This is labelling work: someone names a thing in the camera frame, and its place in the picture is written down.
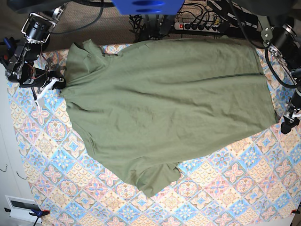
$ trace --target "floral tile pattern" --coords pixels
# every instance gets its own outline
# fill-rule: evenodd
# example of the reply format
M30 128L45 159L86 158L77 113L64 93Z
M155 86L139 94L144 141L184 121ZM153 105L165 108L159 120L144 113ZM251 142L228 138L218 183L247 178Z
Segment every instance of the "floral tile pattern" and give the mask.
M129 45L104 46L116 54ZM292 94L271 75L258 50L272 102L283 114ZM46 53L61 69L68 50ZM46 62L39 58L36 67ZM285 72L272 58L277 73ZM147 198L92 159L72 129L66 102L50 90L45 105L32 104L30 89L8 82L17 145L37 204L50 215L43 224L65 226L242 226L291 215L301 201L301 125L288 135L280 124L212 155L179 164L181 178Z

